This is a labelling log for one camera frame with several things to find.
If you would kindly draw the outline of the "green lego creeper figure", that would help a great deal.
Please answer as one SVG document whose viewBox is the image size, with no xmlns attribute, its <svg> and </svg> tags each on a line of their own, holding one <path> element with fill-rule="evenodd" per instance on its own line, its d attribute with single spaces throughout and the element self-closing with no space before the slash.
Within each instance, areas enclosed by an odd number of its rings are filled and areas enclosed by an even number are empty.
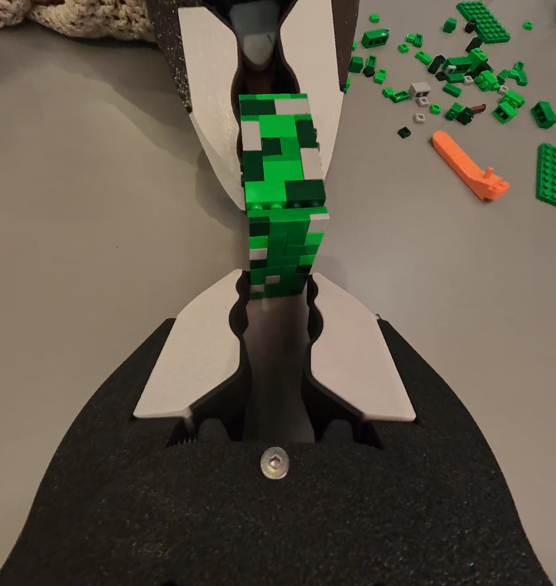
<svg viewBox="0 0 556 586">
<path fill-rule="evenodd" d="M 306 94 L 239 95 L 252 299 L 303 293 L 330 216 Z"/>
</svg>

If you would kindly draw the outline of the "orange brick separator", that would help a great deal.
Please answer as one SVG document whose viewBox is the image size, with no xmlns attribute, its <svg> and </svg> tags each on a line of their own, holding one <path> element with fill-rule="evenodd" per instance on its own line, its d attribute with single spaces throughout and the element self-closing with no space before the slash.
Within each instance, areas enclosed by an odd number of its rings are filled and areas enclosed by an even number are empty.
<svg viewBox="0 0 556 586">
<path fill-rule="evenodd" d="M 447 165 L 481 201 L 495 201 L 508 192 L 510 184 L 497 175 L 493 167 L 479 167 L 447 132 L 435 132 L 431 142 Z"/>
</svg>

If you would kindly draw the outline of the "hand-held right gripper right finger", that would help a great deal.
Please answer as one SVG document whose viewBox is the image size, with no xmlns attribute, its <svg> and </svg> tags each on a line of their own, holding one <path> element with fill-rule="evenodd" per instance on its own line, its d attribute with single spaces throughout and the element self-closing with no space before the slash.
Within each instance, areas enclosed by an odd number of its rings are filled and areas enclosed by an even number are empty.
<svg viewBox="0 0 556 586">
<path fill-rule="evenodd" d="M 319 273 L 308 279 L 307 305 L 312 388 L 359 420 L 415 421 L 376 315 Z"/>
</svg>

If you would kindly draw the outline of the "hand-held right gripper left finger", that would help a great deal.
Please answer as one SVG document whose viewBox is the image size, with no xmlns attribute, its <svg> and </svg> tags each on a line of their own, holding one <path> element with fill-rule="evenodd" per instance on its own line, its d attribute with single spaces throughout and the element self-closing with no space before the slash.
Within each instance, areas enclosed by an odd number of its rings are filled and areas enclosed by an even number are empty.
<svg viewBox="0 0 556 586">
<path fill-rule="evenodd" d="M 199 425 L 229 422 L 252 389 L 244 333 L 250 295 L 247 271 L 236 269 L 177 315 L 138 400 L 135 418 L 181 417 Z"/>
</svg>

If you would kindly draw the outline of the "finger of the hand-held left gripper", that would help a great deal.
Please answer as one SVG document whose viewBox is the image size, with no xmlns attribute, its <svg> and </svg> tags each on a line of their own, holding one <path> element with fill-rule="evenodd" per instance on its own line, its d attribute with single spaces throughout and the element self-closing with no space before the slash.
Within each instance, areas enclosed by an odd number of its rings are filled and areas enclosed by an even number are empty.
<svg viewBox="0 0 556 586">
<path fill-rule="evenodd" d="M 244 211 L 232 101 L 239 65 L 236 36 L 206 6 L 180 7 L 178 19 L 192 102 L 189 117 L 217 179 Z"/>
<path fill-rule="evenodd" d="M 300 92 L 309 99 L 326 177 L 344 97 L 339 86 L 331 1 L 296 1 L 282 22 L 280 37 L 285 61 Z"/>
</svg>

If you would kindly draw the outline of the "pile of small green bricks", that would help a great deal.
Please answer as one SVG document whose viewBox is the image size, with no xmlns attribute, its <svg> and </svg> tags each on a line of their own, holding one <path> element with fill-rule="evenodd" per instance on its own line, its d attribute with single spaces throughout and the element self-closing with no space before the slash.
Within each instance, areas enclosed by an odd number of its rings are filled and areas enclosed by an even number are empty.
<svg viewBox="0 0 556 586">
<path fill-rule="evenodd" d="M 516 61 L 513 67 L 495 72 L 490 65 L 487 54 L 482 50 L 482 40 L 475 32 L 476 22 L 465 19 L 464 32 L 475 33 L 476 36 L 465 48 L 464 55 L 445 57 L 443 54 L 432 57 L 422 49 L 423 35 L 421 33 L 407 33 L 405 41 L 397 47 L 399 53 L 405 55 L 411 48 L 418 49 L 413 55 L 427 68 L 427 72 L 436 80 L 443 82 L 442 91 L 451 97 L 459 98 L 462 94 L 461 86 L 475 85 L 482 92 L 495 92 L 499 96 L 497 106 L 492 112 L 494 118 L 501 124 L 511 121 L 518 111 L 525 105 L 525 98 L 506 85 L 506 81 L 512 80 L 519 87 L 525 87 L 529 80 L 525 69 L 525 63 Z M 386 28 L 365 31 L 362 35 L 361 46 L 364 49 L 376 49 L 384 47 L 389 40 L 390 30 Z M 361 56 L 356 54 L 357 42 L 352 44 L 352 55 L 348 72 L 359 74 L 366 78 L 372 78 L 376 84 L 383 85 L 387 77 L 387 70 L 377 67 L 377 56 L 368 54 Z M 413 100 L 419 107 L 428 108 L 430 114 L 439 115 L 441 106 L 428 101 L 431 91 L 426 82 L 413 83 L 408 90 L 395 92 L 392 87 L 384 87 L 382 94 L 386 99 L 391 99 L 395 104 Z M 462 125 L 468 125 L 476 114 L 486 110 L 486 104 L 466 107 L 456 102 L 445 113 L 449 121 L 456 120 Z M 556 123 L 556 113 L 549 101 L 539 100 L 530 109 L 530 115 L 538 128 L 549 129 Z"/>
</svg>

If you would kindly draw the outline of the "long green lego plate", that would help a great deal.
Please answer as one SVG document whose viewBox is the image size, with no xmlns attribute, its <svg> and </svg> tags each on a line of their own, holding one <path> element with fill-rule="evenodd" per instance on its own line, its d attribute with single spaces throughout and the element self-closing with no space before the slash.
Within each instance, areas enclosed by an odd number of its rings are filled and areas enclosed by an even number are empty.
<svg viewBox="0 0 556 586">
<path fill-rule="evenodd" d="M 468 22 L 476 22 L 475 32 L 482 43 L 496 45 L 510 41 L 510 33 L 482 1 L 462 1 L 456 9 Z"/>
<path fill-rule="evenodd" d="M 538 148 L 536 199 L 556 207 L 556 146 L 551 143 Z"/>
</svg>

